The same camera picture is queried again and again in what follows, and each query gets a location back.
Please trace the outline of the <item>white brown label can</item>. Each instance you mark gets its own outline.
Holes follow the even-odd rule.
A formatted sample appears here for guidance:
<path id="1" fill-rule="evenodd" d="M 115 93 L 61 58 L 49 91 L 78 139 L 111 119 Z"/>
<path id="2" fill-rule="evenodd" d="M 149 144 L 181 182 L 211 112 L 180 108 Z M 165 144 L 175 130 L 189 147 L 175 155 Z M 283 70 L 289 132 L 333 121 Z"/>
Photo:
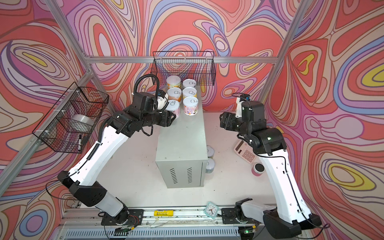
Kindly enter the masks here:
<path id="1" fill-rule="evenodd" d="M 197 82 L 194 79 L 185 79 L 182 83 L 183 88 L 195 88 Z"/>

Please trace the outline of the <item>blue can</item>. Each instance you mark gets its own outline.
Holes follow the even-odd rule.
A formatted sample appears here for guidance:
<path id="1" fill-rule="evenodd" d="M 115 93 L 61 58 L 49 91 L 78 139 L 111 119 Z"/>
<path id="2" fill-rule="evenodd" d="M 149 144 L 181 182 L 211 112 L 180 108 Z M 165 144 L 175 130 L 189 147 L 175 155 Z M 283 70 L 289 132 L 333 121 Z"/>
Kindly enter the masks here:
<path id="1" fill-rule="evenodd" d="M 216 163 L 212 158 L 208 158 L 207 165 L 206 165 L 206 174 L 213 173 L 215 169 Z"/>

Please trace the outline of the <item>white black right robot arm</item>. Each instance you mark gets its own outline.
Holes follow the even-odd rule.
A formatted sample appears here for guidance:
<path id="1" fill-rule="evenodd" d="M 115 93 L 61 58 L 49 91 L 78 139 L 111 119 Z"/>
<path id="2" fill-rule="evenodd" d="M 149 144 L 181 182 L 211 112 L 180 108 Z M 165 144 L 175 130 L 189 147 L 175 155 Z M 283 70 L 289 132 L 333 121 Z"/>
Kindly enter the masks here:
<path id="1" fill-rule="evenodd" d="M 294 238 L 304 230 L 322 228 L 321 218 L 311 212 L 300 193 L 285 139 L 280 130 L 267 126 L 261 102 L 239 100 L 235 113 L 220 115 L 220 127 L 237 132 L 238 139 L 252 147 L 265 168 L 276 199 L 274 208 L 252 199 L 238 202 L 242 217 L 264 224 L 274 239 Z"/>

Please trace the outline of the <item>pink label can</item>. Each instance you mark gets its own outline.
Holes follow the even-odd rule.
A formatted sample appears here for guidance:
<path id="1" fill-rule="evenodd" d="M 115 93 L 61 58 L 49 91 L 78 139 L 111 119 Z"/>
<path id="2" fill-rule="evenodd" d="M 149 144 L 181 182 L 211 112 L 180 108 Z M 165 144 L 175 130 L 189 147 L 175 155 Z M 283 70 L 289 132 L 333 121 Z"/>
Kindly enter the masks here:
<path id="1" fill-rule="evenodd" d="M 170 88 L 167 91 L 168 94 L 168 100 L 175 100 L 178 101 L 179 103 L 182 100 L 182 90 L 180 88 Z"/>
<path id="2" fill-rule="evenodd" d="M 199 100 L 196 97 L 186 97 L 183 100 L 184 113 L 188 116 L 194 116 L 198 113 Z"/>

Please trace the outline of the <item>orange fruit can plastic lid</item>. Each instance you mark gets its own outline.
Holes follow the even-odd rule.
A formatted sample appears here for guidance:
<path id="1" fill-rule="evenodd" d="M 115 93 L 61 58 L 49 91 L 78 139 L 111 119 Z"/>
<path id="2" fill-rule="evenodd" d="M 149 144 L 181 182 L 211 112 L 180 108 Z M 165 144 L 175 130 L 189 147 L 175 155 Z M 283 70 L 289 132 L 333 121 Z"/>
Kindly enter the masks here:
<path id="1" fill-rule="evenodd" d="M 181 88 L 181 78 L 179 76 L 169 76 L 166 79 L 166 84 L 169 89 L 171 88 Z"/>

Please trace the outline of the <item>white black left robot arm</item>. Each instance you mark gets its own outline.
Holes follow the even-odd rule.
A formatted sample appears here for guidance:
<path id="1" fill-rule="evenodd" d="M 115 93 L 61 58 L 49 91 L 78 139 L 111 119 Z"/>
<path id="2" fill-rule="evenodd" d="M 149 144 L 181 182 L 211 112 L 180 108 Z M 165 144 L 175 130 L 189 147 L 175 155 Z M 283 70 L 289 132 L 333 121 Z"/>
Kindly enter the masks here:
<path id="1" fill-rule="evenodd" d="M 128 207 L 97 182 L 97 177 L 114 153 L 136 132 L 154 125 L 169 127 L 176 119 L 167 111 L 169 95 L 160 90 L 155 95 L 134 93 L 133 103 L 102 122 L 99 138 L 86 155 L 58 180 L 76 200 L 96 207 L 116 225 L 124 225 L 130 217 Z"/>

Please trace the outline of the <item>can one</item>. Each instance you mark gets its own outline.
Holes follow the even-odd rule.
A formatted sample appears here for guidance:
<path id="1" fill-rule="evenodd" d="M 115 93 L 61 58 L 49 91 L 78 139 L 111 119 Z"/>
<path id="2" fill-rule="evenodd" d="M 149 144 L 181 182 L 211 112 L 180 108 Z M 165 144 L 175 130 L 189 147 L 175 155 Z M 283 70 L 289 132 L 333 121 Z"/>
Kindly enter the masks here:
<path id="1" fill-rule="evenodd" d="M 176 119 L 180 115 L 180 103 L 177 100 L 169 100 L 166 110 L 176 115 Z"/>

